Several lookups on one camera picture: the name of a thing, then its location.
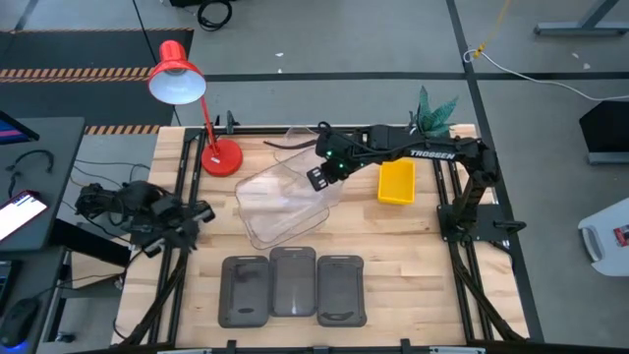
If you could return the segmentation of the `tablet with lit screen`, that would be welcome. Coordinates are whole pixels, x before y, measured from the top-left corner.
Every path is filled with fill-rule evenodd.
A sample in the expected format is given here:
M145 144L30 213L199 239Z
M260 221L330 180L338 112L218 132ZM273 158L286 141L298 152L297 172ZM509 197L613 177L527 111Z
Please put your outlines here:
M0 242L48 209L38 193L22 191L0 206Z

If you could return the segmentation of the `green artificial plant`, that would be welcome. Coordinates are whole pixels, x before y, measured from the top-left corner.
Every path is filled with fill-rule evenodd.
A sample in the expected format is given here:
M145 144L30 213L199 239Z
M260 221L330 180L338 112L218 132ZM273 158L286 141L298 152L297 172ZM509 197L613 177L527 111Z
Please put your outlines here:
M429 138L449 137L451 124L448 119L457 103L458 97L455 96L432 110L429 106L429 93L425 86L421 86L418 107L415 112L410 111L409 133Z

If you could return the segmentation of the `black computer mouse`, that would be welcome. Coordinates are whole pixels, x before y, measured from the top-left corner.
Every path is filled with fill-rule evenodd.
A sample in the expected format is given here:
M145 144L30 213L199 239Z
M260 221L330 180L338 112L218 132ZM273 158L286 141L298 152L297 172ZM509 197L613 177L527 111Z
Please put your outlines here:
M19 300L6 314L0 324L0 345L14 349L28 338L39 309L39 300L28 297Z

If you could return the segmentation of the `red desk lamp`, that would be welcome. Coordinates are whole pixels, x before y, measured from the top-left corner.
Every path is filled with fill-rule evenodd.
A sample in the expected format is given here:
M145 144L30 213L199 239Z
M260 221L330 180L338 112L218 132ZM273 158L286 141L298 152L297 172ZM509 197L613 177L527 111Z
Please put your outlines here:
M206 89L203 73L188 60L183 45L175 40L162 42L159 61L149 75L148 90L154 98L170 105L200 103L209 139L201 152L201 166L211 176L227 177L240 169L244 156L236 142L216 138L205 100Z

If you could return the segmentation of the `dark grey side desk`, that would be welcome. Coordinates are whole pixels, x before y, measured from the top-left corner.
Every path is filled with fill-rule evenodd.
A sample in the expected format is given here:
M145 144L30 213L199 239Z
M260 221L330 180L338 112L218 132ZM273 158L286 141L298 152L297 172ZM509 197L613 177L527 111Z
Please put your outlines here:
M37 192L47 210L0 241L0 252L35 251L47 246L85 130L82 117L20 118L18 121L37 133L39 139L0 146L0 206L9 200L12 173L6 167L21 154L46 149L54 155L54 165L48 173L48 158L41 153L27 156L18 163L21 175L16 178L14 192Z

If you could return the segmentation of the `black hazard-striped floor mat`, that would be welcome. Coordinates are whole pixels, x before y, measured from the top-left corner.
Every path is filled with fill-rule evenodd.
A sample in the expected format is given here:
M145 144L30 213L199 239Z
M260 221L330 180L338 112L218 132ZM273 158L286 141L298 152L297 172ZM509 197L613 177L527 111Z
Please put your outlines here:
M189 49L193 30L25 29L0 31L0 110L13 118L82 117L88 135L155 134L171 106L147 80L158 47Z

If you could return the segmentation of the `smoky grey plastic basket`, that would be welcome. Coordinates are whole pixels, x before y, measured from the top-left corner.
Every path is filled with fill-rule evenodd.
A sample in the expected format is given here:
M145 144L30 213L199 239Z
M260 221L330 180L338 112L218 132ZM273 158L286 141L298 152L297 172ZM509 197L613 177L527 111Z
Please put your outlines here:
M262 327L269 318L269 260L232 256L222 263L218 323L224 328Z
M317 322L325 327L367 323L364 261L359 256L322 256L317 261Z
M316 310L316 253L311 247L271 250L270 310L274 317L310 317Z

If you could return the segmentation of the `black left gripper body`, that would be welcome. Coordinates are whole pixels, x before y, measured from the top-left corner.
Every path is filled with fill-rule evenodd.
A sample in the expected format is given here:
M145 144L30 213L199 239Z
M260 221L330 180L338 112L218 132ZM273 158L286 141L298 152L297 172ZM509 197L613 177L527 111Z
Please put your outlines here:
M195 206L183 204L173 196L165 196L156 202L156 228L198 231L199 223L195 220L197 211Z

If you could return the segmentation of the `black floor box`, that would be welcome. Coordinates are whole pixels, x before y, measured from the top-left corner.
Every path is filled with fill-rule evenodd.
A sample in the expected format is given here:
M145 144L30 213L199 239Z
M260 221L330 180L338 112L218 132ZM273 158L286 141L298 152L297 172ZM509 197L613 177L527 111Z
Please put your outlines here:
M601 102L579 124L591 165L629 164L629 102Z

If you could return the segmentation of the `black aluminium table frame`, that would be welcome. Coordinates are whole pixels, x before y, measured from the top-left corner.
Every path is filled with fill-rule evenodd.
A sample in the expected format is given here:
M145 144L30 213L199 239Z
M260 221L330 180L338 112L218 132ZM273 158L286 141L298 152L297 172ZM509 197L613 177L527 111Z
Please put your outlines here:
M196 172L192 157L183 157L186 132L164 128L157 137L149 179L172 189L180 166L188 168L187 187L197 187L215 219L206 224L191 254L178 309L178 349L277 347L457 345L465 340L458 285L450 263L450 247L439 236L436 208L450 202L456 184L467 179L462 166L416 164L416 198L409 206L381 204L376 198L378 169L354 174L340 202L313 233L293 239L321 255L357 255L364 261L367 323L361 327L324 327L315 317L270 318L257 328L224 328L218 323L220 275L230 256L254 252L238 213L238 182L290 152L295 138L284 127L241 127L234 140L244 163L233 176L214 178Z

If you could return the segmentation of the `grey desk foot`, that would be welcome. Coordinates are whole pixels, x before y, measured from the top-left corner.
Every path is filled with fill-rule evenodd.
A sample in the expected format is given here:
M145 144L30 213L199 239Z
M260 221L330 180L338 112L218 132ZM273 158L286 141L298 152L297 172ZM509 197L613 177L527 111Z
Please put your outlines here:
M544 22L533 29L535 35L546 36L622 36L629 32L629 22L605 22L603 18L620 0L598 0L577 22Z

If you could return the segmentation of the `yellow plastic bin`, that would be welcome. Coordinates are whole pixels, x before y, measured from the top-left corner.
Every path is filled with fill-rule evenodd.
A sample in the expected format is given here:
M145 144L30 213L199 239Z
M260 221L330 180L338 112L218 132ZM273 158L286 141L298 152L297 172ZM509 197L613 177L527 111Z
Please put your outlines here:
M383 162L379 168L377 200L383 204L411 205L415 201L416 166L410 159Z

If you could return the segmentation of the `white plastic object red label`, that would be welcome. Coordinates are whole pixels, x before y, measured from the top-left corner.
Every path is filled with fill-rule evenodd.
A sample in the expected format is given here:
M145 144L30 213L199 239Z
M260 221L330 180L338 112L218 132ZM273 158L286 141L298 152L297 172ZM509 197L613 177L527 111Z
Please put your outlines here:
M597 272L629 277L629 198L582 219L578 230Z

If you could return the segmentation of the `black monitor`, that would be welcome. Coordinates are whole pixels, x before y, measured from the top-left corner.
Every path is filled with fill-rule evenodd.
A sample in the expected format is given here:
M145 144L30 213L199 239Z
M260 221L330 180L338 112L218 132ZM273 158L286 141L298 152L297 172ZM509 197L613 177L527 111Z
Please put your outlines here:
M39 140L39 134L0 110L0 146Z

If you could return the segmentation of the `clear plastic basket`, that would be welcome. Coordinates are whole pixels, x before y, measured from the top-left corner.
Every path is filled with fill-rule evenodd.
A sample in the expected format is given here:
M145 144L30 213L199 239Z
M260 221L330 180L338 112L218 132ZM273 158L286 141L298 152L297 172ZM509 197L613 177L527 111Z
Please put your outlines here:
M265 143L274 148L277 162L288 161L288 167L306 177L306 173L320 167L325 159L315 154L318 133L307 126L292 126L280 138L268 139Z
M287 161L240 181L235 195L247 236L258 250L311 233L329 217L306 173Z

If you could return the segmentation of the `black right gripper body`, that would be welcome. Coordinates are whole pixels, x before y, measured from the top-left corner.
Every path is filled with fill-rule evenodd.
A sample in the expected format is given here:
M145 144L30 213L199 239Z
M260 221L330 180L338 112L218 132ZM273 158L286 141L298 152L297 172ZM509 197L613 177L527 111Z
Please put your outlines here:
M319 169L329 184L344 181L364 167L355 156L357 148L357 143L344 134L327 132L318 136L316 154L325 159Z

